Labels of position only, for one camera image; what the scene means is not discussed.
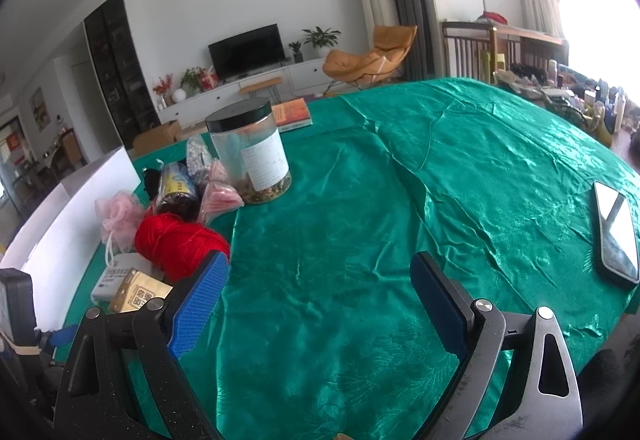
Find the window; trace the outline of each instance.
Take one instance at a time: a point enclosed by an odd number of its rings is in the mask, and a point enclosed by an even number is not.
[[[560,0],[569,67],[609,86],[622,86],[640,103],[638,42],[640,7],[635,0]]]

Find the door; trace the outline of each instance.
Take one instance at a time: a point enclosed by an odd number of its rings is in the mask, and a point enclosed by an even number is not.
[[[89,61],[71,67],[87,120],[103,153],[122,145]]]

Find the television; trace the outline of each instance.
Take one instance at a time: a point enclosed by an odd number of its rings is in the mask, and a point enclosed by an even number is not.
[[[243,76],[285,60],[278,25],[214,42],[209,46],[209,54],[220,80]]]

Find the glass jar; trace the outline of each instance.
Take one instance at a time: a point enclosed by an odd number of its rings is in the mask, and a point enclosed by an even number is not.
[[[267,203],[287,192],[291,173],[269,100],[236,102],[209,115],[206,123],[226,174],[244,203]]]

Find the small box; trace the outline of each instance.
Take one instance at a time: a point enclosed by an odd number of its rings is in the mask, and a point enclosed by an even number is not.
[[[160,269],[155,268],[148,259],[138,253],[117,254],[113,257],[111,266],[104,269],[95,284],[91,292],[91,302],[93,304],[98,304],[100,301],[110,303],[132,269],[150,275],[154,279],[162,280],[164,277],[164,273]]]
[[[167,122],[161,126],[154,127],[149,131],[139,134],[133,140],[133,149],[136,156],[144,156],[170,146],[175,143],[175,136],[180,133],[182,128],[178,121]]]
[[[167,297],[172,288],[147,274],[131,270],[118,288],[109,309],[113,312],[140,310],[149,299]]]

